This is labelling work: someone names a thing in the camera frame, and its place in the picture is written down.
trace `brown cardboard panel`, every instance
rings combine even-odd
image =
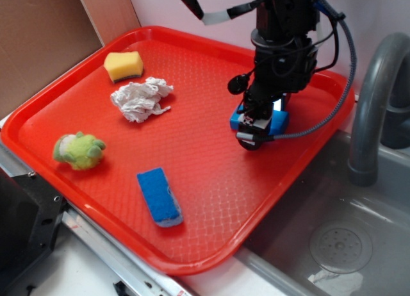
[[[80,0],[0,0],[0,119],[101,47]]]
[[[131,0],[81,0],[103,44],[141,27]]]

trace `sink drain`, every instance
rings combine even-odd
[[[313,259],[336,274],[349,274],[363,268],[372,256],[367,233],[350,222],[334,221],[318,227],[311,236]]]

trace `yellow sponge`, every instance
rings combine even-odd
[[[105,58],[104,68],[116,83],[127,78],[141,77],[144,64],[138,51],[109,53]]]

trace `blue sponge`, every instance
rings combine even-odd
[[[162,168],[136,175],[151,216],[160,227],[172,227],[183,221],[181,208],[169,188]]]

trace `black metal frame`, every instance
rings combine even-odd
[[[65,205],[41,176],[0,169],[0,295],[53,251]]]

